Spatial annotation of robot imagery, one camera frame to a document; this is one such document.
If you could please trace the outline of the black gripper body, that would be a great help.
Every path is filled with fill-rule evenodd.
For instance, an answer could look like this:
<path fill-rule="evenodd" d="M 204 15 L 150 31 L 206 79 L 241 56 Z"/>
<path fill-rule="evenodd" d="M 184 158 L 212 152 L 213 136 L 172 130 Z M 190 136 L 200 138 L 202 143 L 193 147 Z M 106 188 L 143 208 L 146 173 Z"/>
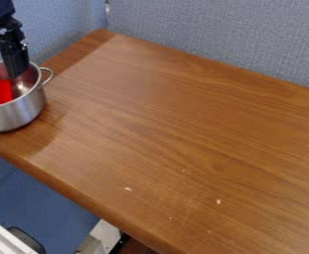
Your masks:
<path fill-rule="evenodd" d="M 0 42 L 6 42 L 19 50 L 27 49 L 23 24 L 14 17 L 16 13 L 12 0 L 0 0 Z"/>

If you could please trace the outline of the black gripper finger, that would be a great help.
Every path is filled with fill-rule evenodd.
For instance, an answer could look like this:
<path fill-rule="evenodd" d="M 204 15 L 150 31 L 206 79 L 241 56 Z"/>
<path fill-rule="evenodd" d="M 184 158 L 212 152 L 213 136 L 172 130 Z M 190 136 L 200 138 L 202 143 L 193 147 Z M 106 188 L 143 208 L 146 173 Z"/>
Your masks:
<path fill-rule="evenodd" d="M 28 45 L 20 42 L 3 44 L 0 54 L 8 75 L 16 78 L 30 67 Z"/>

